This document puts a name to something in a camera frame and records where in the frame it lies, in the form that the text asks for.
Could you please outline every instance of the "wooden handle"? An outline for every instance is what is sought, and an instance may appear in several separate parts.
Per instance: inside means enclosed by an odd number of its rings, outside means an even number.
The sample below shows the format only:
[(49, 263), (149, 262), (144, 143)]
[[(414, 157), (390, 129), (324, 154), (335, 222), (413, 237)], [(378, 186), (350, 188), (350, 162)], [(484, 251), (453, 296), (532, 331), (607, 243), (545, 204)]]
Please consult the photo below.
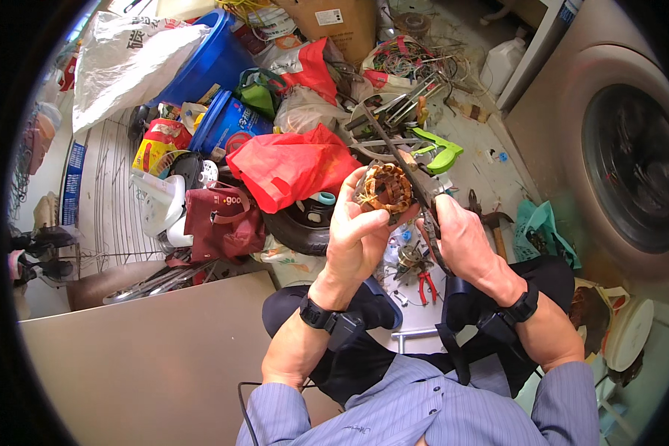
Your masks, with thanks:
[(495, 227), (493, 229), (493, 239), (496, 242), (496, 251), (498, 251), (498, 255), (500, 255), (503, 260), (508, 263), (508, 255), (506, 254), (506, 245), (503, 244), (503, 234), (501, 233), (501, 228)]

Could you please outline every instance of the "blue paint bucket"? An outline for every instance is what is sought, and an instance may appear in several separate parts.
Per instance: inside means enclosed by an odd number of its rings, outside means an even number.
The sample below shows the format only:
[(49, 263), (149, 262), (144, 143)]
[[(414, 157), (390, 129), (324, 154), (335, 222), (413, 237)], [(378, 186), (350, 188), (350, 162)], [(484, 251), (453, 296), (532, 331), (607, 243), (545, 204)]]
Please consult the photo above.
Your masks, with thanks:
[(169, 85), (146, 105), (154, 107), (163, 102), (180, 107), (184, 102), (198, 102), (214, 84), (225, 90), (235, 89), (240, 73), (255, 67), (255, 62), (230, 33), (228, 27), (233, 23), (235, 17), (223, 9), (214, 9), (198, 19), (194, 25), (210, 26), (210, 34)]
[(220, 161), (253, 136), (272, 133), (272, 122), (232, 98), (231, 94), (221, 90), (215, 95), (188, 150), (198, 151), (206, 159)]

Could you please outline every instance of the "teal plastic bag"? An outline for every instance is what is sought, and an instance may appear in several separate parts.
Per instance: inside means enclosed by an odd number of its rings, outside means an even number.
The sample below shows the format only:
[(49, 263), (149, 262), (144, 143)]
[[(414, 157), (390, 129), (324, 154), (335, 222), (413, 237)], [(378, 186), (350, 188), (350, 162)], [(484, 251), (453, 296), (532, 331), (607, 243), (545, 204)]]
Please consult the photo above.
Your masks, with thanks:
[(515, 236), (513, 238), (513, 252), (518, 262), (529, 261), (541, 254), (526, 237), (530, 230), (536, 231), (542, 237), (542, 242), (548, 251), (546, 254), (560, 255), (560, 250), (564, 250), (563, 256), (568, 265), (571, 265), (572, 269), (582, 268), (575, 251), (557, 233), (555, 214), (553, 214), (553, 208), (549, 201), (540, 206), (535, 206), (533, 202), (523, 200), (518, 205)]

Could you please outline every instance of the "red plastic bag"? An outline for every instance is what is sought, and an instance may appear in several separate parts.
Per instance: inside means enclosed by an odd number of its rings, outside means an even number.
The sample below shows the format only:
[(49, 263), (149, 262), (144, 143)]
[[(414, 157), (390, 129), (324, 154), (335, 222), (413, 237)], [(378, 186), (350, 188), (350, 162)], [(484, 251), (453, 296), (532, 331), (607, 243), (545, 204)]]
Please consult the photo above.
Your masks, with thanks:
[(260, 135), (225, 157), (234, 177), (242, 179), (266, 213), (276, 213), (317, 192), (337, 195), (361, 164), (327, 127), (299, 135)]
[(270, 71), (282, 76), (287, 87), (300, 84), (316, 91), (325, 101), (337, 105), (337, 86), (322, 58), (327, 37), (292, 49), (270, 64)]
[(262, 251), (265, 224), (260, 209), (239, 188), (230, 185), (186, 191), (184, 234), (193, 236), (191, 261), (233, 259)]

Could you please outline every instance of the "wrist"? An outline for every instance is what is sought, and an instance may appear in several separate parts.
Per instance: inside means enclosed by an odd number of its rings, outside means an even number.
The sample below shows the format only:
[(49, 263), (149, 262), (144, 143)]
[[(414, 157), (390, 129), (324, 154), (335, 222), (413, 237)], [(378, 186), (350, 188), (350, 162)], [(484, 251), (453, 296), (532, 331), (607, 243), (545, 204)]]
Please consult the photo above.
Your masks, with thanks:
[(495, 300), (500, 307), (508, 308), (528, 290), (528, 283), (513, 272), (503, 258), (496, 256), (496, 262), (486, 277), (473, 285)]
[(308, 291), (312, 302), (329, 311), (345, 311), (361, 283), (343, 281), (327, 265), (314, 280)]

